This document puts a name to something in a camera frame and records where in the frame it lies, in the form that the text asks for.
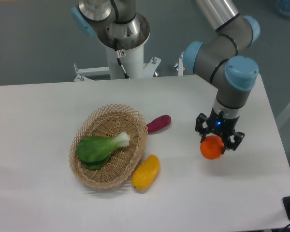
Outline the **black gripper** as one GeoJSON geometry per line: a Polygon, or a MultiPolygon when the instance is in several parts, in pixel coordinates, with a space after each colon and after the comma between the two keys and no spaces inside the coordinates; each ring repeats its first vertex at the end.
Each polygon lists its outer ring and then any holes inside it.
{"type": "Polygon", "coordinates": [[[205,114],[200,113],[196,118],[195,125],[195,131],[201,137],[200,143],[204,141],[207,134],[212,133],[220,136],[223,141],[224,148],[222,154],[226,150],[235,151],[245,137],[243,132],[235,131],[238,119],[239,117],[232,119],[221,117],[214,109],[211,110],[209,118],[205,114]]]}

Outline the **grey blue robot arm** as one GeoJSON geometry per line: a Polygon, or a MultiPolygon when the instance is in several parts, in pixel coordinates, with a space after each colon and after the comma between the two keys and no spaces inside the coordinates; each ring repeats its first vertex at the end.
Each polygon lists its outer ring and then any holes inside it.
{"type": "MultiPolygon", "coordinates": [[[[195,130],[205,139],[222,139],[224,150],[236,150],[244,133],[235,125],[259,73],[257,63],[241,56],[260,34],[258,22],[242,16],[231,0],[199,0],[198,6],[217,33],[209,43],[192,42],[182,56],[183,65],[217,88],[211,114],[199,114],[195,130]]],[[[133,0],[81,0],[71,9],[79,29],[97,36],[107,51],[112,79],[145,76],[144,49],[150,35],[147,19],[133,0]]]]}

